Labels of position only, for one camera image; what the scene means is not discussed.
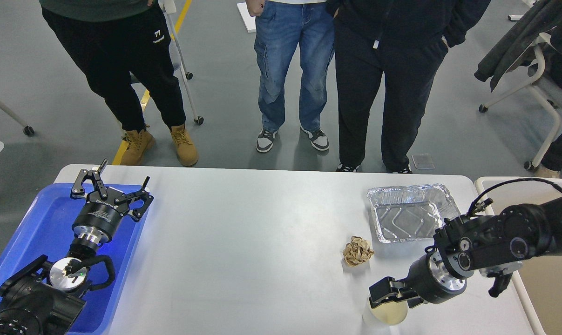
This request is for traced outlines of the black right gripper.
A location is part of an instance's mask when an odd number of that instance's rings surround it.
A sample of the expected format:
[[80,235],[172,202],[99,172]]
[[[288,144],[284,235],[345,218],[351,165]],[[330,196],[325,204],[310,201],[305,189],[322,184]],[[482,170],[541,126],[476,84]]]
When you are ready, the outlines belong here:
[[[398,296],[409,288],[415,292],[411,299]],[[413,309],[423,303],[443,303],[460,295],[466,288],[466,280],[451,275],[439,252],[433,251],[412,263],[406,282],[385,276],[370,286],[368,303],[372,309]]]

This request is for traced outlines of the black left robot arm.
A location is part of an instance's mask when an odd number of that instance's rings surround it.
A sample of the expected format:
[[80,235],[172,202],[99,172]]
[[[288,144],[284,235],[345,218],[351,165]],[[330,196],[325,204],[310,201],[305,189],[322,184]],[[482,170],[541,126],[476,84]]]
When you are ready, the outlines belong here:
[[153,195],[100,166],[34,199],[0,256],[0,335],[99,335],[115,313]]

